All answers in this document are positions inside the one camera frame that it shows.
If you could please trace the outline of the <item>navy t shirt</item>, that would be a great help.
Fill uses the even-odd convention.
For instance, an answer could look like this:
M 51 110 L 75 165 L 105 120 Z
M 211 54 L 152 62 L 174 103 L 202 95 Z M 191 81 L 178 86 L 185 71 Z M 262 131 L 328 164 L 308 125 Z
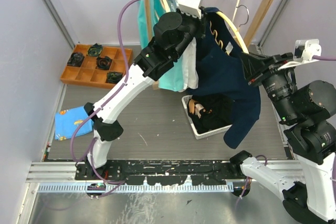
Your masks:
M 248 85 L 239 58 L 243 52 L 229 32 L 220 10 L 205 8 L 205 37 L 196 41 L 197 89 L 192 95 L 223 94 L 233 99 L 232 125 L 223 136 L 226 145 L 236 149 L 259 120 L 261 98 L 258 87 Z

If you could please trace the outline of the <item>black printed t shirt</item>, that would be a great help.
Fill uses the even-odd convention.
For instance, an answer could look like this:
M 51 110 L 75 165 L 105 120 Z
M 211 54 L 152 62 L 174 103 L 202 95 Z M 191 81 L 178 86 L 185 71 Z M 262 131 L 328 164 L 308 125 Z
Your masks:
M 231 114 L 234 100 L 223 94 L 191 96 L 187 113 L 198 134 L 216 130 L 232 124 Z

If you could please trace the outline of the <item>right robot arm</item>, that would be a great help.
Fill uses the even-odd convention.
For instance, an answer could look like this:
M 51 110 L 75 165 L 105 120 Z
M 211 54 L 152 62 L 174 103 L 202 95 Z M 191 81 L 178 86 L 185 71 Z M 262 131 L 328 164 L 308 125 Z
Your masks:
M 275 56 L 241 53 L 244 77 L 263 86 L 274 105 L 304 182 L 288 180 L 247 151 L 230 158 L 233 177 L 255 179 L 276 195 L 300 223 L 335 223 L 335 87 L 322 80 L 297 88 L 291 53 Z

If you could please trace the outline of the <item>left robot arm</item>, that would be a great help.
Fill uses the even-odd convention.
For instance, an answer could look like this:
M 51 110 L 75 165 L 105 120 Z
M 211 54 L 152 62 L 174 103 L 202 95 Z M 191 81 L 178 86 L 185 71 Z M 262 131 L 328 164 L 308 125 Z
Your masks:
M 87 103 L 84 110 L 93 121 L 95 143 L 90 148 L 86 173 L 93 180 L 105 174 L 104 165 L 112 141 L 123 133 L 117 121 L 122 110 L 144 89 L 173 68 L 195 38 L 205 35 L 205 9 L 193 16 L 177 9 L 162 15 L 154 25 L 154 37 L 134 59 L 126 74 L 110 92 L 96 103 Z

